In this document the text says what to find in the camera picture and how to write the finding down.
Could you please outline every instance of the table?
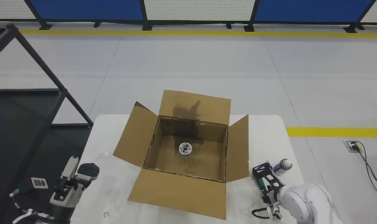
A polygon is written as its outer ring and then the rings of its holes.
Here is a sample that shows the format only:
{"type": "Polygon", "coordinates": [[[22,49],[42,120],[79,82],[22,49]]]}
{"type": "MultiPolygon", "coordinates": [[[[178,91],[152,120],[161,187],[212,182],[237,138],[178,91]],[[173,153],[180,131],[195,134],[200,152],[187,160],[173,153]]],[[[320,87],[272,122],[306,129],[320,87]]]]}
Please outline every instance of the table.
{"type": "MultiPolygon", "coordinates": [[[[140,168],[113,156],[129,115],[100,115],[88,139],[81,163],[100,167],[98,179],[83,193],[71,218],[79,223],[277,223],[251,215],[250,210],[264,207],[260,192],[251,177],[227,183],[227,219],[154,205],[127,201],[140,168]]],[[[233,124],[243,116],[230,116],[233,124]]],[[[249,116],[249,154],[251,168],[268,160],[272,165],[290,159],[291,170],[281,181],[286,185],[301,185],[303,177],[290,144],[283,120],[279,116],[249,116]]],[[[281,223],[296,223],[288,211],[282,210],[281,223]]]]}

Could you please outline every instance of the black frame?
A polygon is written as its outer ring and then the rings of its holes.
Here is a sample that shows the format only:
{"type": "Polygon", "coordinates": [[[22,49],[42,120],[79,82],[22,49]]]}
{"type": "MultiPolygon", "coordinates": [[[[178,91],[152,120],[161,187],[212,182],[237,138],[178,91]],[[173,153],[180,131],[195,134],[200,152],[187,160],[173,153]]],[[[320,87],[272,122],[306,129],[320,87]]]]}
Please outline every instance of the black frame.
{"type": "Polygon", "coordinates": [[[250,17],[250,22],[248,23],[247,26],[244,26],[245,32],[254,32],[254,27],[253,24],[255,23],[255,17],[257,16],[258,8],[259,8],[259,2],[260,0],[255,0],[254,1],[254,7],[252,10],[252,16],[250,17]]]}
{"type": "Polygon", "coordinates": [[[30,0],[24,0],[26,5],[29,7],[30,11],[33,13],[34,17],[37,19],[41,25],[39,30],[49,30],[52,27],[52,24],[47,24],[46,21],[42,19],[37,10],[34,8],[30,0]]]}
{"type": "Polygon", "coordinates": [[[352,23],[349,27],[344,28],[344,30],[348,33],[357,33],[356,28],[359,30],[365,30],[364,27],[361,25],[361,20],[363,20],[364,16],[368,13],[368,11],[372,8],[377,0],[371,0],[371,2],[366,6],[364,11],[361,13],[360,17],[356,22],[352,23]]]}
{"type": "Polygon", "coordinates": [[[80,107],[77,101],[73,98],[71,93],[64,87],[64,85],[60,82],[57,76],[51,71],[51,69],[47,66],[45,61],[38,55],[38,53],[34,50],[34,48],[30,45],[30,43],[25,39],[25,37],[20,33],[18,28],[10,23],[6,24],[6,30],[0,35],[0,51],[2,51],[6,45],[9,44],[14,38],[25,48],[25,50],[29,53],[29,55],[37,62],[37,64],[42,68],[42,70],[49,76],[52,82],[59,88],[60,91],[66,94],[66,98],[71,102],[71,104],[76,108],[76,110],[81,114],[81,116],[88,122],[90,126],[93,126],[92,120],[89,116],[85,113],[85,111],[80,107]]]}
{"type": "MultiPolygon", "coordinates": [[[[16,38],[17,41],[26,49],[29,55],[37,62],[37,64],[42,68],[42,70],[49,76],[49,78],[55,83],[58,87],[56,89],[16,89],[16,90],[0,90],[0,95],[55,95],[57,100],[54,104],[53,110],[48,115],[48,117],[43,122],[41,129],[37,132],[36,136],[30,142],[30,147],[27,149],[22,162],[18,165],[15,174],[12,176],[11,181],[7,184],[8,189],[11,190],[13,187],[16,186],[16,183],[20,181],[23,177],[23,172],[25,168],[29,166],[34,158],[35,153],[41,147],[43,139],[47,131],[52,127],[65,127],[65,128],[87,128],[91,130],[93,126],[92,120],[88,117],[85,111],[80,107],[80,105],[76,102],[73,96],[68,92],[68,90],[64,87],[64,85],[60,82],[60,80],[56,77],[56,75],[51,71],[51,69],[46,65],[46,63],[42,60],[42,58],[38,55],[38,53],[33,49],[30,43],[25,39],[25,37],[20,33],[18,28],[10,23],[6,24],[6,28],[0,28],[0,52],[14,39],[16,38]],[[87,121],[87,123],[78,123],[78,124],[53,124],[54,118],[58,113],[63,101],[67,98],[71,104],[76,108],[76,110],[81,114],[81,116],[87,121]]],[[[6,197],[0,197],[0,216],[2,216],[3,209],[3,201],[6,200],[6,197]]]]}
{"type": "MultiPolygon", "coordinates": [[[[59,89],[4,89],[0,90],[0,95],[57,95],[58,101],[55,105],[53,111],[51,114],[47,117],[42,129],[38,132],[38,135],[33,139],[31,142],[30,147],[28,148],[24,159],[19,164],[15,174],[13,175],[10,183],[8,184],[8,190],[12,190],[17,182],[19,182],[24,174],[25,168],[28,167],[28,165],[32,162],[34,158],[34,154],[36,151],[39,150],[41,147],[42,141],[44,139],[44,135],[51,126],[52,122],[54,121],[55,116],[57,115],[61,105],[63,104],[64,98],[66,97],[66,92],[62,92],[59,89]]],[[[0,197],[1,203],[0,203],[0,217],[2,216],[2,212],[4,211],[3,200],[5,200],[5,197],[0,197]]]]}
{"type": "Polygon", "coordinates": [[[296,24],[296,25],[350,25],[344,28],[347,32],[356,32],[355,28],[363,29],[362,25],[377,25],[376,23],[361,23],[362,18],[370,10],[377,0],[372,0],[370,4],[363,11],[359,19],[352,22],[290,22],[290,21],[255,21],[255,17],[259,8],[260,0],[255,0],[252,14],[249,21],[193,21],[193,20],[149,20],[145,10],[144,0],[139,0],[142,20],[105,20],[105,19],[42,19],[39,13],[35,10],[30,0],[24,0],[32,11],[36,19],[0,19],[0,21],[38,21],[41,24],[41,30],[48,30],[52,25],[46,22],[93,22],[94,28],[98,28],[102,22],[116,23],[116,24],[138,24],[142,25],[143,31],[151,31],[154,25],[185,25],[185,24],[226,24],[226,28],[231,29],[232,24],[247,24],[244,26],[246,32],[253,32],[253,24],[296,24]]]}

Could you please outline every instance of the cardboard box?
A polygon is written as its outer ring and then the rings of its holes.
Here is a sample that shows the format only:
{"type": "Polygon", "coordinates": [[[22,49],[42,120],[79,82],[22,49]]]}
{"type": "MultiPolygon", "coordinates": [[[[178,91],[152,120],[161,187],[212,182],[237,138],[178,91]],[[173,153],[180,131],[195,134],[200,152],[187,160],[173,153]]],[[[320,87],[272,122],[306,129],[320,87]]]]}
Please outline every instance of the cardboard box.
{"type": "Polygon", "coordinates": [[[225,219],[226,183],[249,176],[249,118],[229,117],[225,98],[165,90],[158,116],[136,102],[114,151],[142,168],[128,200],[225,219]]]}

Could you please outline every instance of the gray floor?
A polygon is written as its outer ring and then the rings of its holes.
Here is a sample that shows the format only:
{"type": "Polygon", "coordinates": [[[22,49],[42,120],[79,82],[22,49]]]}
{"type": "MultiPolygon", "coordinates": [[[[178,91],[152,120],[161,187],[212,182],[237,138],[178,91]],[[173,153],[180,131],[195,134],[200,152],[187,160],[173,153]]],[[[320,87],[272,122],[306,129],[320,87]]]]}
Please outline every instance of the gray floor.
{"type": "MultiPolygon", "coordinates": [[[[158,112],[172,89],[231,98],[232,114],[277,114],[286,126],[377,127],[377,39],[26,38],[92,119],[130,113],[135,101],[158,112]]],[[[1,52],[0,88],[53,86],[16,41],[1,52]]],[[[83,120],[65,102],[55,122],[83,120]]],[[[342,139],[291,142],[304,179],[329,189],[343,222],[372,223],[377,192],[342,139]]],[[[377,140],[359,140],[377,169],[377,140]]]]}

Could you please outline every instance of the yellow floor line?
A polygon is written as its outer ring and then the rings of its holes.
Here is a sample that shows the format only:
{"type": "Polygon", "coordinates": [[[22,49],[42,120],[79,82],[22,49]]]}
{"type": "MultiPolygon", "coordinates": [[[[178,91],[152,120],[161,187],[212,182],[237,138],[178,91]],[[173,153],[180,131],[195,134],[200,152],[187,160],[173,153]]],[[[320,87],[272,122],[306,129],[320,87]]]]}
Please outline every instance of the yellow floor line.
{"type": "Polygon", "coordinates": [[[377,137],[377,128],[369,127],[287,127],[290,137],[377,137]]]}
{"type": "Polygon", "coordinates": [[[377,38],[377,33],[346,32],[243,32],[243,31],[106,31],[106,30],[21,30],[23,34],[44,35],[206,35],[249,37],[377,38]]]}

